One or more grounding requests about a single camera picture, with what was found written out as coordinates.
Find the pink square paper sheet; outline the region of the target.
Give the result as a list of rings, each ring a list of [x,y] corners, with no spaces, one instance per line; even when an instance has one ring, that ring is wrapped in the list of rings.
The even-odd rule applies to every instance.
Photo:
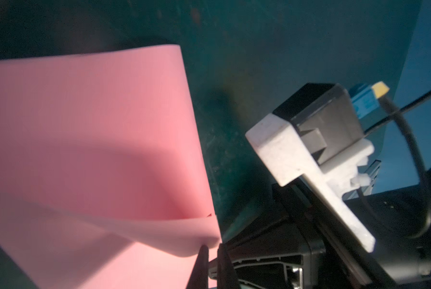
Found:
[[[220,230],[181,49],[0,61],[0,247],[41,289],[183,289]]]

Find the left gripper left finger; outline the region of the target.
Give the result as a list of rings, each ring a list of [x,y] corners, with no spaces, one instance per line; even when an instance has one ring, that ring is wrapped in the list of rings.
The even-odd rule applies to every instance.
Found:
[[[209,289],[209,248],[202,245],[188,280],[186,289]]]

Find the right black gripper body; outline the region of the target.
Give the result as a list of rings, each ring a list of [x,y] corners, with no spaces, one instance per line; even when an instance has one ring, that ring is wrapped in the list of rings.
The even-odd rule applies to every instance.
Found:
[[[345,201],[375,237],[366,252],[309,187],[272,186],[273,203],[226,243],[248,289],[431,289],[431,226],[407,238],[421,211],[418,186]]]

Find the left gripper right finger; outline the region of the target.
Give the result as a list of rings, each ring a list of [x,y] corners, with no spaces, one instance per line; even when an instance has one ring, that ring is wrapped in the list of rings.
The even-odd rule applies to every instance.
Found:
[[[221,243],[217,251],[217,288],[240,289],[237,273],[229,257],[227,247]]]

